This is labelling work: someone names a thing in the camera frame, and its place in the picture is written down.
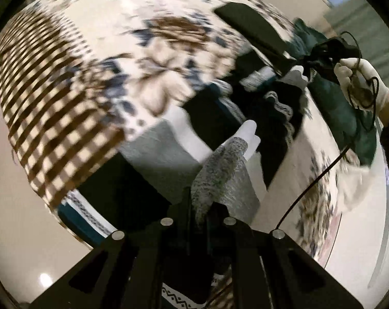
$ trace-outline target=gloved hand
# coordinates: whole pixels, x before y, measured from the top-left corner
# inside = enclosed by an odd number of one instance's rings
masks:
[[[348,96],[348,87],[351,85],[350,77],[353,74],[352,69],[356,67],[357,63],[358,63],[357,58],[341,59],[340,62],[337,63],[336,66],[334,67],[334,73],[336,74],[337,79],[339,80],[340,83],[340,87],[343,91],[343,94],[349,103],[350,101]],[[376,115],[378,115],[381,109],[386,104],[386,102],[389,101],[389,88],[385,86],[377,71],[367,60],[365,59],[360,60],[359,70],[366,80],[370,80],[374,76],[379,80],[379,91],[376,98]],[[366,109],[360,104],[360,101],[354,98],[352,94],[351,97],[353,103],[358,105],[360,109],[367,110],[367,111],[373,110],[373,106]]]

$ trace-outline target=dark green cloth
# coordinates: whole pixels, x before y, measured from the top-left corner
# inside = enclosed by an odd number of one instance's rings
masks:
[[[295,35],[288,43],[288,53],[300,59],[310,54],[317,43],[327,38],[320,32],[305,25],[301,19],[294,24]],[[356,135],[352,150],[359,157],[361,165],[372,163],[376,151],[376,129],[367,132],[356,117],[356,110],[345,99],[340,86],[317,75],[308,86],[313,100],[328,124],[339,149],[344,149]],[[365,126],[370,126],[372,113],[361,112]]]

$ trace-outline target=white floor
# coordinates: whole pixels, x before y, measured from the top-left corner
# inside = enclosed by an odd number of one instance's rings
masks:
[[[56,222],[30,188],[22,167],[12,160],[7,134],[1,119],[0,280],[17,301],[31,302],[45,289],[41,274],[56,281],[89,249]]]
[[[389,290],[389,238],[386,249],[381,252],[387,210],[385,169],[380,145],[372,170],[376,174],[365,199],[342,216],[326,265],[326,270],[362,303],[364,309],[375,308]]]

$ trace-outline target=tangled black cord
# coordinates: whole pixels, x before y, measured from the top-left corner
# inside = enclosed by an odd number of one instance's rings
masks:
[[[358,44],[358,41],[356,41],[356,38],[354,38],[354,36],[348,32],[348,31],[343,31],[340,35],[343,35],[343,34],[349,34],[353,40],[355,41],[356,43],[356,46],[358,47],[358,51],[359,51],[359,57],[358,57],[358,61],[356,63],[356,67],[354,68],[355,71],[360,71],[359,70],[359,65],[360,65],[360,60],[362,59],[362,52],[360,51],[360,48],[359,48],[359,44]],[[352,106],[352,108],[355,110],[355,113],[356,113],[356,116],[358,118],[358,120],[360,121],[360,124],[362,125],[362,127],[366,130],[366,132],[370,132],[372,131],[372,129],[374,128],[374,122],[375,122],[375,119],[376,119],[376,99],[377,99],[377,94],[379,92],[379,79],[374,76],[372,77],[371,79],[369,80],[366,80],[367,84],[370,86],[372,86],[372,93],[373,93],[373,100],[372,100],[372,103],[370,103],[369,105],[367,106],[363,106],[363,108],[365,109],[369,109],[370,107],[373,106],[373,118],[372,118],[372,123],[371,123],[371,126],[369,128],[366,128],[365,127],[365,124],[363,123],[363,120],[362,120],[362,110],[359,109],[359,107],[355,107],[353,101],[352,101],[352,97],[350,95],[350,90],[348,88],[348,96],[349,96],[349,101],[350,101],[350,104]],[[313,181],[309,184],[309,186],[299,195],[299,197],[295,200],[295,202],[292,203],[292,205],[289,207],[289,209],[284,213],[283,217],[280,219],[279,223],[276,225],[276,229],[279,229],[280,225],[283,223],[283,221],[285,220],[285,218],[288,216],[288,214],[292,211],[292,209],[299,203],[299,201],[305,196],[305,194],[315,185],[317,184],[324,176],[326,173],[328,173],[332,167],[334,165],[336,165],[340,159],[342,159],[344,157],[344,155],[346,154],[346,152],[350,149],[351,145],[354,143],[355,139],[357,138],[357,136],[359,135],[359,132],[360,132],[360,127],[359,125],[357,126],[356,128],[356,133],[355,133],[355,136],[353,137],[352,141],[350,141],[350,143],[348,143],[348,145],[346,145],[346,147],[344,148],[344,150],[340,153],[340,155],[338,155],[338,157]]]
[[[359,57],[358,57],[358,61],[356,63],[356,67],[354,68],[355,71],[359,71],[359,65],[360,65],[360,60],[362,59],[362,52],[360,51],[360,48],[359,48],[359,43],[358,41],[356,40],[356,38],[348,31],[343,31],[340,35],[343,35],[343,34],[348,34],[352,37],[352,39],[355,41],[356,43],[356,46],[358,48],[358,51],[359,51]],[[350,105],[352,106],[352,108],[356,111],[356,115],[358,117],[358,120],[360,121],[360,124],[362,125],[362,127],[366,130],[366,132],[370,132],[372,131],[372,129],[374,128],[374,122],[376,120],[376,99],[377,99],[377,94],[379,93],[379,79],[376,77],[376,76],[373,76],[372,78],[370,78],[369,80],[366,80],[367,84],[369,87],[372,88],[372,94],[373,94],[373,100],[371,103],[369,103],[368,105],[363,105],[362,103],[362,106],[363,108],[365,109],[369,109],[373,106],[373,116],[372,116],[372,122],[370,124],[370,127],[369,128],[366,128],[365,127],[365,124],[363,122],[363,119],[362,119],[362,110],[359,108],[359,106],[355,107],[354,103],[353,103],[353,100],[352,100],[352,96],[350,94],[350,90],[348,88],[348,97],[349,97],[349,102],[350,102]]]

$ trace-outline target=metal bolt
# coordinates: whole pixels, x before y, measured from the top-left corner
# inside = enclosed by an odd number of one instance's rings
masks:
[[[114,233],[112,233],[112,238],[115,240],[115,241],[119,241],[120,239],[123,239],[125,237],[125,233],[123,231],[115,231]]]
[[[282,239],[285,236],[285,233],[282,230],[276,229],[273,230],[272,236],[276,239]]]
[[[163,225],[164,227],[169,227],[173,224],[173,219],[170,217],[162,218],[160,224]]]
[[[226,225],[235,225],[236,224],[236,220],[233,217],[226,217],[223,220],[223,223],[225,223]]]

